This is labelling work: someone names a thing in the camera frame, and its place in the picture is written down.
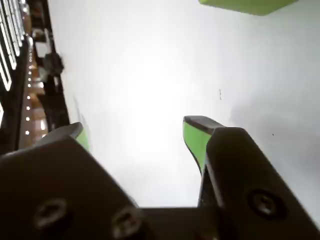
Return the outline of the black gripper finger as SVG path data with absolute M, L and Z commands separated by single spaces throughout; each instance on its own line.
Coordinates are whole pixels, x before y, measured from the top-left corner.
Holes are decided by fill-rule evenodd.
M 201 175 L 198 205 L 216 211 L 218 239 L 319 239 L 310 216 L 246 130 L 187 115 L 183 140 Z
M 147 240 L 144 218 L 79 142 L 76 122 L 0 159 L 3 240 Z

